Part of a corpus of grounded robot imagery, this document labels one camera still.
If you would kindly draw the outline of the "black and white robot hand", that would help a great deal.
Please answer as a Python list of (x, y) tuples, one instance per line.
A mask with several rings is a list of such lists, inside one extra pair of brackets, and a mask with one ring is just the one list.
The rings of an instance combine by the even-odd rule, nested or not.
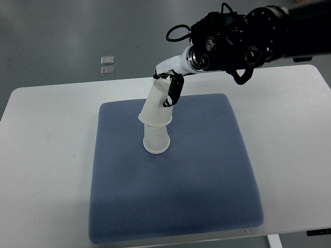
[(154, 79), (167, 77), (171, 79), (167, 98), (162, 104), (163, 107), (171, 107), (178, 102), (184, 85), (184, 76), (197, 74), (200, 69), (195, 58), (193, 44), (189, 45), (182, 55), (166, 59), (156, 66)]

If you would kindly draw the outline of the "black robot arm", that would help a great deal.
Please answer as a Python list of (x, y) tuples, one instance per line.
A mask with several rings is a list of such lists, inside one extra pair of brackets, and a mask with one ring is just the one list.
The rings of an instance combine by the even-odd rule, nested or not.
[(190, 27), (187, 37), (190, 46), (158, 66), (158, 75), (225, 71), (242, 85), (265, 63), (287, 57), (299, 63), (330, 53), (330, 1), (271, 5), (246, 15), (210, 12)]

